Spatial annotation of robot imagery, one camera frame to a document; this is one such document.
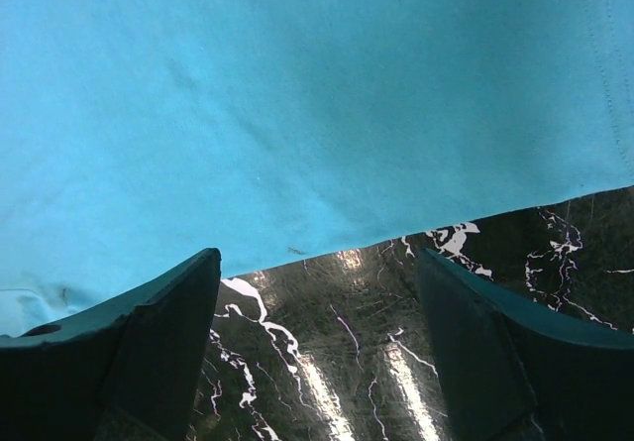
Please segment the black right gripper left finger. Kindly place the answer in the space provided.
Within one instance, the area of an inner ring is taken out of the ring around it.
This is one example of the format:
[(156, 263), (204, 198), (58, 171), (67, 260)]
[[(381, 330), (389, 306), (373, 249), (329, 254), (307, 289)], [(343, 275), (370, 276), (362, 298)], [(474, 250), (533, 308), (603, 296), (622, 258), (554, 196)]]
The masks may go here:
[(89, 309), (2, 336), (2, 439), (91, 440), (107, 411), (184, 439), (220, 276), (220, 252), (204, 249)]

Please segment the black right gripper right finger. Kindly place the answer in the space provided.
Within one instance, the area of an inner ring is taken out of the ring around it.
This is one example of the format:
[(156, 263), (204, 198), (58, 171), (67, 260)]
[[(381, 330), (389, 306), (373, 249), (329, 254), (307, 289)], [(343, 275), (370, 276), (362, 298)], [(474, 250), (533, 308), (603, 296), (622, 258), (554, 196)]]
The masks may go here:
[(544, 440), (633, 437), (633, 337), (561, 314), (423, 250), (420, 302), (450, 426), (498, 440), (533, 417)]

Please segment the cyan t shirt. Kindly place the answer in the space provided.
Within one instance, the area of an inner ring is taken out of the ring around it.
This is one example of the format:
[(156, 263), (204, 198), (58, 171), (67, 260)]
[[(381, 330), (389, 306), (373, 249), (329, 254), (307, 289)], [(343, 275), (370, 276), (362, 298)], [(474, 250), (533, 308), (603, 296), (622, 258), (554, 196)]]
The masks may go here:
[(633, 182), (633, 0), (1, 0), (1, 330)]

